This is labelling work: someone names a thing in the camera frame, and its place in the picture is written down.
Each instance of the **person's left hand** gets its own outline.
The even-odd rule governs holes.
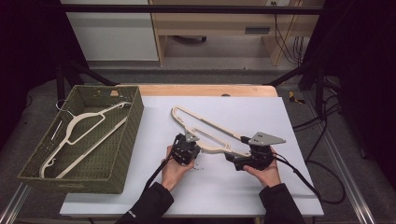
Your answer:
[[[172,146],[169,146],[166,150],[166,157],[168,157],[169,153],[172,150]],[[162,175],[162,185],[164,188],[171,191],[181,180],[184,174],[189,171],[192,167],[194,167],[194,160],[190,162],[189,165],[180,165],[174,159],[171,159],[166,165],[163,167]]]

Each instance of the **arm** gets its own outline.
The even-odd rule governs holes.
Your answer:
[[[172,147],[168,147],[166,157],[169,155],[171,149]],[[170,191],[172,191],[177,183],[180,182],[183,175],[193,166],[194,161],[190,162],[187,166],[183,166],[171,159],[163,167],[162,183],[154,183],[146,190],[134,206],[117,221],[117,224],[159,223],[163,214],[174,202]]]
[[[305,224],[288,188],[280,182],[276,160],[262,171],[247,165],[244,170],[256,176],[264,187],[260,192],[260,199],[266,210],[265,223]]]

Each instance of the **electrical outlet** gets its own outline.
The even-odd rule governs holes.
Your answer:
[[[290,0],[267,0],[265,4],[268,7],[287,7]]]

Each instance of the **person's right hand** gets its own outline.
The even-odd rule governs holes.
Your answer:
[[[279,171],[277,170],[276,160],[273,160],[271,164],[262,171],[256,170],[248,165],[244,165],[243,169],[251,175],[256,176],[259,179],[260,183],[262,183],[263,187],[268,186],[271,188],[280,184],[280,176]]]

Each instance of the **green woven basket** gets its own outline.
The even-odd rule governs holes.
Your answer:
[[[64,140],[67,125],[73,116],[99,112],[121,102],[132,104],[106,112],[105,120],[96,128],[74,145],[65,144],[61,148],[53,165],[46,169],[45,178],[39,176],[42,164]],[[140,91],[136,86],[75,86],[18,179],[33,188],[49,192],[122,193],[143,109]],[[55,178],[125,117],[126,122],[67,175]],[[69,140],[77,140],[101,118],[95,116],[78,122]]]

